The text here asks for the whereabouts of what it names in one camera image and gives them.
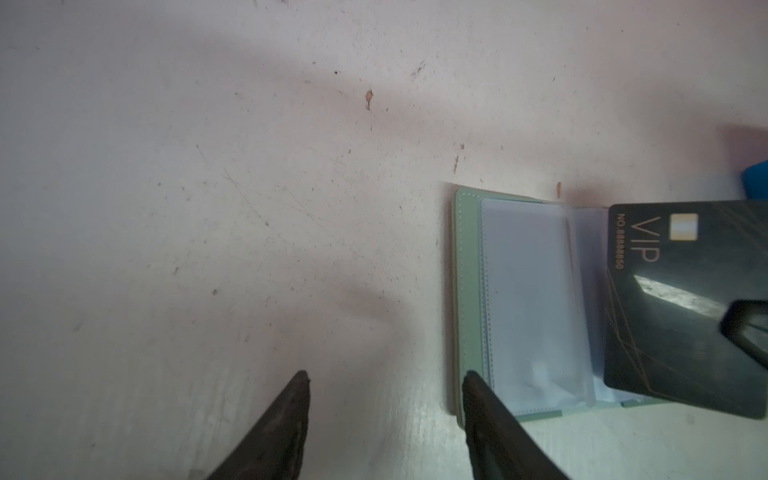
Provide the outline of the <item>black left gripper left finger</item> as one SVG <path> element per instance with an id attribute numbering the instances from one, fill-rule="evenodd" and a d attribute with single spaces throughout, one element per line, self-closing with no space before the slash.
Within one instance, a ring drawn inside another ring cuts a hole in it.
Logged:
<path id="1" fill-rule="evenodd" d="M 310 379 L 299 370 L 209 480 L 293 480 L 308 433 Z"/>

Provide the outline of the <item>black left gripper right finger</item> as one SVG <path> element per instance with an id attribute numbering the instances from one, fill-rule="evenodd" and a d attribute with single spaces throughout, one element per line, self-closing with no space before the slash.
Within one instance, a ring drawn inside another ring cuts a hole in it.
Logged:
<path id="1" fill-rule="evenodd" d="M 466 442 L 475 479 L 564 479 L 475 371 L 462 382 Z"/>

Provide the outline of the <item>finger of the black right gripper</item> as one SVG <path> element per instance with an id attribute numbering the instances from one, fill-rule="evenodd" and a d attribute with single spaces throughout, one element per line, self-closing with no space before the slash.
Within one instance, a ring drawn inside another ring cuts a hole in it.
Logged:
<path id="1" fill-rule="evenodd" d="M 735 300 L 726 310 L 719 329 L 746 354 L 766 354 L 767 301 Z"/>

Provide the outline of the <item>black VIP credit card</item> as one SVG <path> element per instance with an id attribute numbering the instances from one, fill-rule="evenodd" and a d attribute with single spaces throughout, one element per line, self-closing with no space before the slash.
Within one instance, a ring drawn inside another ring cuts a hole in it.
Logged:
<path id="1" fill-rule="evenodd" d="M 607 240 L 606 385 L 765 418 L 767 371 L 721 323 L 767 300 L 766 201 L 616 204 Z"/>

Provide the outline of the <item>green card holder wallet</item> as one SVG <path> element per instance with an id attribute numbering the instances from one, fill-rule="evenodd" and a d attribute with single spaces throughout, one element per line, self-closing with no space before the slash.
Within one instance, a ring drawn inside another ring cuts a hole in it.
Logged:
<path id="1" fill-rule="evenodd" d="M 604 207 L 454 193 L 455 372 L 521 422 L 649 403 L 604 381 L 607 226 Z"/>

